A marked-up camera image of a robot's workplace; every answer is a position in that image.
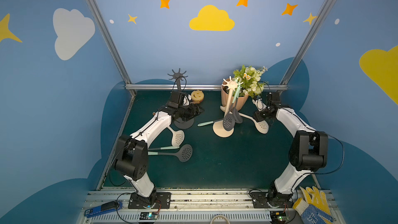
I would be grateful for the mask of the cream utensil rack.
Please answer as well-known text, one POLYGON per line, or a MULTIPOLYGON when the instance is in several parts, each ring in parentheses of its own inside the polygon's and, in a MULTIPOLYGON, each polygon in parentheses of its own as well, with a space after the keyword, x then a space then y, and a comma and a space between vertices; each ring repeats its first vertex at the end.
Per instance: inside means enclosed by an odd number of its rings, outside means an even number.
POLYGON ((235 126, 235 118, 233 117, 233 114, 230 112, 230 108, 231 108, 232 98, 234 96, 234 91, 238 88, 239 85, 231 77, 229 78, 229 80, 224 80, 224 82, 225 82, 224 86, 226 86, 229 90, 227 104, 224 111, 224 118, 222 120, 215 122, 212 127, 214 133, 221 138, 227 138, 233 134, 235 126))

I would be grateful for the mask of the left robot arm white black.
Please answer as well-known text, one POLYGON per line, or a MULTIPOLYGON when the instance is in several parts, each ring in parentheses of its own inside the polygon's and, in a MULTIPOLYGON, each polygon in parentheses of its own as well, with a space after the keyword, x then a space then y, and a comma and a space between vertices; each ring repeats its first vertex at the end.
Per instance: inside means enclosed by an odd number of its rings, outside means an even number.
POLYGON ((139 208, 150 208, 157 199, 157 189, 147 174, 148 148, 173 121, 179 118, 189 121, 203 112, 204 109, 194 104, 188 94, 172 91, 168 102, 160 106, 143 127, 119 138, 111 165, 135 188, 133 196, 138 200, 139 208))

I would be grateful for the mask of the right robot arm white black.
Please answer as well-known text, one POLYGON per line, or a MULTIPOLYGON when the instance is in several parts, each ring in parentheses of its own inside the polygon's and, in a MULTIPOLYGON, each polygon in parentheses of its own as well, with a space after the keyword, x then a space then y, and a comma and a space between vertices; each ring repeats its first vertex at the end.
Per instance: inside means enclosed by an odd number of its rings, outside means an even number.
POLYGON ((281 176, 271 183, 266 196, 270 207, 283 207, 305 177, 326 166, 328 135, 310 127, 289 105, 281 104, 276 92, 267 94, 266 103, 260 96, 255 96, 252 102, 257 108, 255 120, 276 118, 293 137, 288 153, 289 163, 281 176))

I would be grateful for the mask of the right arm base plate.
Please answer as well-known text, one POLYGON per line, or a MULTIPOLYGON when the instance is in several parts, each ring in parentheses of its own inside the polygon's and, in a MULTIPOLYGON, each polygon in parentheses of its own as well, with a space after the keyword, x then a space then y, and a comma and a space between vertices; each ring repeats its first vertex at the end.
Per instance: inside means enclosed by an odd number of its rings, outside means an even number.
POLYGON ((269 194, 267 192, 252 191, 249 193, 254 208, 291 208, 293 207, 293 194, 269 194))

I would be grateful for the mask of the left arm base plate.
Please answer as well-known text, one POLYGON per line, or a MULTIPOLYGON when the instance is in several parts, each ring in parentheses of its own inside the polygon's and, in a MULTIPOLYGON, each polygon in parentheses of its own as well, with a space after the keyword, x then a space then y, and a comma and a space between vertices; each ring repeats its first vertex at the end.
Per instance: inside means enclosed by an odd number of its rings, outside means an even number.
POLYGON ((132 193, 129 199, 128 209, 155 209, 161 206, 161 209, 169 209, 171 203, 170 192, 155 192, 148 198, 140 196, 138 193, 132 193))

